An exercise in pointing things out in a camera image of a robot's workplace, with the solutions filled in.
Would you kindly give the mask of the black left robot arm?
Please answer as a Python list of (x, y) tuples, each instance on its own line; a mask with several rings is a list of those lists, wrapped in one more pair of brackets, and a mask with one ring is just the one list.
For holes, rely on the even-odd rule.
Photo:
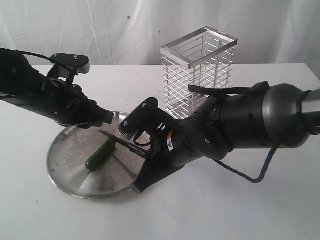
[(74, 83), (76, 76), (90, 71), (87, 56), (55, 53), (48, 58), (53, 67), (43, 75), (31, 66), (28, 55), (46, 59), (32, 52), (0, 50), (1, 101), (51, 119), (63, 127), (88, 129), (112, 123), (113, 112), (89, 99)]

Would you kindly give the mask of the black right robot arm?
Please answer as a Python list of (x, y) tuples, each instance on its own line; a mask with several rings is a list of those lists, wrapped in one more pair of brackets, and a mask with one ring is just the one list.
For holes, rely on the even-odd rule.
[(320, 133), (320, 92), (291, 84), (206, 89), (207, 100), (183, 120), (153, 113), (141, 125), (151, 147), (133, 186), (148, 187), (206, 157), (217, 164), (235, 149), (269, 149), (258, 177), (232, 169), (251, 183), (261, 182), (278, 149), (295, 149)]

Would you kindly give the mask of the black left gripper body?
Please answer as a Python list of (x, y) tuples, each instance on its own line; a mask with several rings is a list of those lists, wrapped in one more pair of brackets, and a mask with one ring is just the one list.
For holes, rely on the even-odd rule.
[(95, 122), (93, 109), (97, 102), (89, 99), (78, 85), (67, 85), (61, 80), (49, 79), (41, 86), (37, 102), (42, 114), (64, 127)]

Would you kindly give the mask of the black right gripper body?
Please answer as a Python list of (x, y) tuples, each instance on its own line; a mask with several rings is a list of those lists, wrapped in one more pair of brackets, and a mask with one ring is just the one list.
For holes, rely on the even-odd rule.
[(220, 161), (233, 150), (213, 123), (197, 119), (153, 121), (149, 135), (152, 180), (162, 180), (202, 157)]

